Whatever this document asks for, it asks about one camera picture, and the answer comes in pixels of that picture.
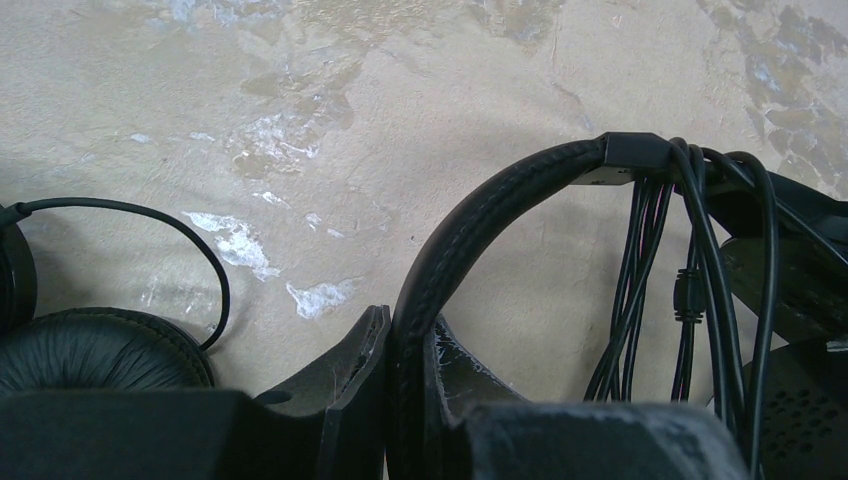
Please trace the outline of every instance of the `concrete floor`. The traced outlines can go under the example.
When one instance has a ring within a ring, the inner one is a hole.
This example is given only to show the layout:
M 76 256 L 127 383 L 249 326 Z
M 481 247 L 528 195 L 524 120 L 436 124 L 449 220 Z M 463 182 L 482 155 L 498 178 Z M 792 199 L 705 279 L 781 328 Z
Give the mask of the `concrete floor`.
M 607 130 L 748 150 L 848 197 L 841 0 L 4 0 L 0 202 L 99 196 L 193 224 L 227 262 L 220 383 L 258 393 L 393 305 L 467 193 Z M 446 315 L 534 400 L 582 396 L 608 331 L 628 188 L 575 187 L 510 227 Z M 674 205 L 635 396 L 668 398 Z M 212 270 L 179 234 L 105 211 L 22 223 L 38 310 L 146 310 L 203 336 Z M 741 314 L 750 354 L 753 319 Z M 709 396 L 705 331 L 694 395 Z

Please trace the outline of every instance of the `ear cushion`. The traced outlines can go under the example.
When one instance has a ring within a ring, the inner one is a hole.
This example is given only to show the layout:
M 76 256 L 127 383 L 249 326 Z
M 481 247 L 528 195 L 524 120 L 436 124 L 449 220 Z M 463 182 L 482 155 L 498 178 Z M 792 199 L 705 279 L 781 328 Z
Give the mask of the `ear cushion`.
M 206 354 L 170 322 L 116 308 L 65 310 L 0 337 L 0 398 L 27 390 L 214 386 Z

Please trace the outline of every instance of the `ear cup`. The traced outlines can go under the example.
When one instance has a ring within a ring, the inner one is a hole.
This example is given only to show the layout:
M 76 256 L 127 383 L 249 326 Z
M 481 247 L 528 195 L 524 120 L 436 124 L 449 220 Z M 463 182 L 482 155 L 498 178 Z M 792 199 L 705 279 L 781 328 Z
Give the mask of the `ear cup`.
M 32 320 L 37 291 L 29 244 L 17 225 L 9 225 L 0 230 L 0 334 Z
M 206 353 L 155 315 L 116 308 L 65 310 L 0 337 L 0 398 L 40 389 L 212 386 Z

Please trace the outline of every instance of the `headphones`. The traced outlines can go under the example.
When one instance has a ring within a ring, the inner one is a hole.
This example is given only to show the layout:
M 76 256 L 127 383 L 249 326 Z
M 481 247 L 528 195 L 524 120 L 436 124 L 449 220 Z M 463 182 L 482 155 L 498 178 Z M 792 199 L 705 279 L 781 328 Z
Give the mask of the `headphones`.
M 110 307 L 75 308 L 33 319 L 37 275 L 17 223 L 33 212 L 61 207 L 134 213 L 185 235 L 221 284 L 221 316 L 212 335 L 199 344 L 162 317 Z M 206 351 L 227 326 L 230 286 L 215 253 L 191 228 L 151 208 L 97 198 L 53 198 L 0 209 L 0 398 L 41 389 L 215 386 Z

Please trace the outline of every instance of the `perforated grille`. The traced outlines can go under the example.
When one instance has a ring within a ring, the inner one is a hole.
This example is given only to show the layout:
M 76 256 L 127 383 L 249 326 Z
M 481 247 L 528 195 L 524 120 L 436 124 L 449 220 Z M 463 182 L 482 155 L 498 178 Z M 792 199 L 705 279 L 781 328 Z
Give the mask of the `perforated grille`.
M 830 425 L 839 416 L 828 397 L 807 389 L 779 390 L 765 407 L 763 452 L 777 459 L 814 452 L 821 440 L 833 435 Z

